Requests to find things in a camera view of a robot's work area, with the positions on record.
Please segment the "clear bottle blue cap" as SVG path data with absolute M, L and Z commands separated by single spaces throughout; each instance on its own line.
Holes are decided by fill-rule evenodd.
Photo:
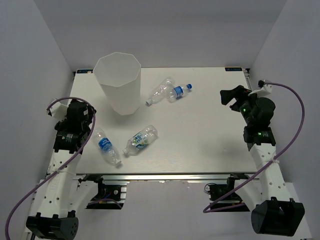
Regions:
M 186 97 L 191 92 L 192 87 L 193 86 L 189 83 L 169 89 L 167 92 L 168 101 L 173 103 L 178 99 Z

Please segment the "clear bottle green blue label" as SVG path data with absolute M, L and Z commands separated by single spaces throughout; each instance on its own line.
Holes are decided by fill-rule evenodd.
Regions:
M 158 139 L 158 131 L 153 125 L 148 125 L 131 137 L 123 149 L 126 157 L 136 156 L 141 150 Z

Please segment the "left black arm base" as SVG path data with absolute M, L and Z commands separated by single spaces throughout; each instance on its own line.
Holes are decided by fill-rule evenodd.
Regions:
M 89 201 L 86 209 L 120 210 L 125 202 L 128 182 L 105 180 L 102 175 L 86 175 L 83 180 L 94 182 L 96 195 Z

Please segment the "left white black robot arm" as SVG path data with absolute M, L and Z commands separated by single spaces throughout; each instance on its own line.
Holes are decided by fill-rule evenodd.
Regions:
M 26 221 L 26 227 L 40 239 L 73 240 L 79 228 L 69 194 L 83 149 L 95 127 L 96 110 L 81 98 L 69 97 L 69 101 L 64 105 L 56 99 L 46 110 L 58 120 L 51 169 L 42 182 L 47 185 L 42 203 Z

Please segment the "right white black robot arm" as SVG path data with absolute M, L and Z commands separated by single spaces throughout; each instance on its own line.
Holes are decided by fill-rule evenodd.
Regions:
M 242 85 L 220 91 L 222 105 L 235 100 L 230 109 L 244 118 L 243 139 L 261 185 L 258 191 L 252 182 L 236 178 L 225 187 L 225 192 L 233 200 L 240 197 L 244 201 L 251 212 L 255 233 L 292 237 L 304 217 L 305 208 L 292 198 L 276 160 L 276 141 L 269 126 L 276 105 L 265 97 L 266 94 L 263 89 L 251 91 Z

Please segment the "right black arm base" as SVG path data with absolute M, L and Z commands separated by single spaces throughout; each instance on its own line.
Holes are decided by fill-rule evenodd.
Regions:
M 237 180 L 247 180 L 249 178 L 246 174 L 231 174 L 226 183 L 207 183 L 204 186 L 204 192 L 209 194 L 209 200 L 214 202 L 218 198 L 222 197 L 229 191 L 233 190 L 235 187 L 235 181 Z M 223 200 L 219 201 L 214 206 L 210 207 L 210 210 L 223 208 L 222 210 L 218 210 L 218 212 L 249 212 L 248 207 L 243 204 L 243 200 L 236 193 L 232 193 L 227 196 Z

